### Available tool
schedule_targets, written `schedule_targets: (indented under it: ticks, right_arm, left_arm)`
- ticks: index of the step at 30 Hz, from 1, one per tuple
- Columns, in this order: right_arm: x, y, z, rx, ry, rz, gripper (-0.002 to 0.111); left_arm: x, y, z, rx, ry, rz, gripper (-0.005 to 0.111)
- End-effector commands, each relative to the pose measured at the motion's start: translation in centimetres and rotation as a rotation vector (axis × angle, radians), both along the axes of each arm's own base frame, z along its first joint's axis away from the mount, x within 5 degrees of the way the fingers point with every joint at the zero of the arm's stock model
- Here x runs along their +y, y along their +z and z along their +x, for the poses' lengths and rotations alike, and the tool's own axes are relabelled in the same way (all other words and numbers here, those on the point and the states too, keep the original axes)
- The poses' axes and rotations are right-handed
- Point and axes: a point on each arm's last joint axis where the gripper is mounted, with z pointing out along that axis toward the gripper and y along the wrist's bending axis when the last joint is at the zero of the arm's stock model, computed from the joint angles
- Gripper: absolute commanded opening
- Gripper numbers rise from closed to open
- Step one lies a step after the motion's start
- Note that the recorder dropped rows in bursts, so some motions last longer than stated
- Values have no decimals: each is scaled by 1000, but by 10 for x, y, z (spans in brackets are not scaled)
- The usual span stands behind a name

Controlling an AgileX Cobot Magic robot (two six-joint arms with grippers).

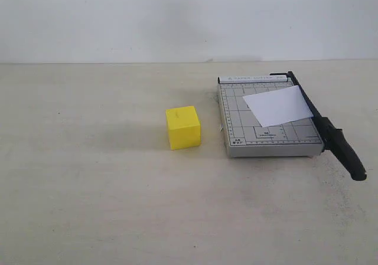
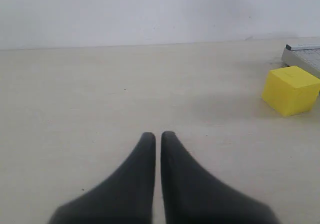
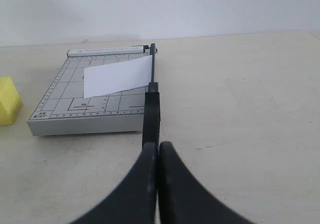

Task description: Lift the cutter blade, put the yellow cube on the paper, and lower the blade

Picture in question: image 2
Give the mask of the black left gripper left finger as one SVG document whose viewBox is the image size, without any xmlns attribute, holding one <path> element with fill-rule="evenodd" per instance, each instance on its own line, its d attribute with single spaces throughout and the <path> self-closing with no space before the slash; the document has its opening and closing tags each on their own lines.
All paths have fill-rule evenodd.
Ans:
<svg viewBox="0 0 320 224">
<path fill-rule="evenodd" d="M 141 135 L 127 159 L 102 183 L 60 206 L 51 224 L 151 224 L 156 138 Z"/>
</svg>

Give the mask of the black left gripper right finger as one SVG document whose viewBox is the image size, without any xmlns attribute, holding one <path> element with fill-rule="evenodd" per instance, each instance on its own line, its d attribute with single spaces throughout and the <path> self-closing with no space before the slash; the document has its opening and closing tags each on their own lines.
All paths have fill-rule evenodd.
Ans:
<svg viewBox="0 0 320 224">
<path fill-rule="evenodd" d="M 161 185 L 168 224 L 278 224 L 272 209 L 224 184 L 185 149 L 175 132 L 161 135 Z"/>
</svg>

